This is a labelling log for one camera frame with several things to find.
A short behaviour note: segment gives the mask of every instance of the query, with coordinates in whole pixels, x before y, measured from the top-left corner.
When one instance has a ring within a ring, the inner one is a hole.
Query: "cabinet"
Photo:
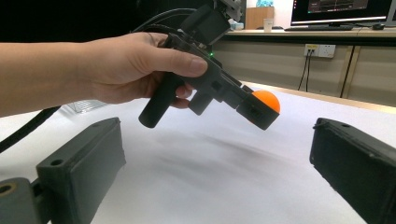
[[[263,19],[274,18],[274,8],[248,7],[246,14],[246,29],[255,30],[259,27],[263,27]]]

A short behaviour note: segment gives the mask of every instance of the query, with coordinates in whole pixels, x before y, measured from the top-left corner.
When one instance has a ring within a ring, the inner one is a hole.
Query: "cup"
[[[264,32],[271,33],[274,25],[274,19],[264,19]]]

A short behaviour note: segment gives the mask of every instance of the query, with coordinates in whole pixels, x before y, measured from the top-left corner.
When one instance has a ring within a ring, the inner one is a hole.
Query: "black gun-shaped device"
[[[279,111],[265,104],[252,94],[252,89],[227,74],[220,63],[197,44],[197,40],[200,43],[213,44],[229,30],[230,24],[223,15],[208,6],[200,7],[181,24],[181,28],[186,33],[169,34],[163,47],[188,52],[205,59],[208,64],[207,71],[200,77],[182,77],[166,73],[160,87],[140,115],[140,122],[154,128],[175,100],[177,87],[187,82],[196,89],[189,104],[189,108],[195,114],[201,115],[215,99],[218,102],[224,101],[259,128],[267,129],[277,118]]]

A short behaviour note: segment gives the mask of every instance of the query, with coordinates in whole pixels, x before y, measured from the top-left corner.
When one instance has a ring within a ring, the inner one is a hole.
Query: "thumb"
[[[198,77],[207,69],[207,62],[193,54],[176,49],[148,51],[148,66],[153,71],[173,72],[183,77]]]

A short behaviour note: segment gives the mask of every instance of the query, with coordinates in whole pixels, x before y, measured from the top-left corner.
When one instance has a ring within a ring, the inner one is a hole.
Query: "hand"
[[[91,83],[92,98],[119,104],[149,98],[163,72],[198,77],[207,69],[205,60],[175,49],[158,48],[167,35],[136,33],[82,44],[78,64],[80,76]],[[177,89],[173,106],[185,108],[192,87]]]

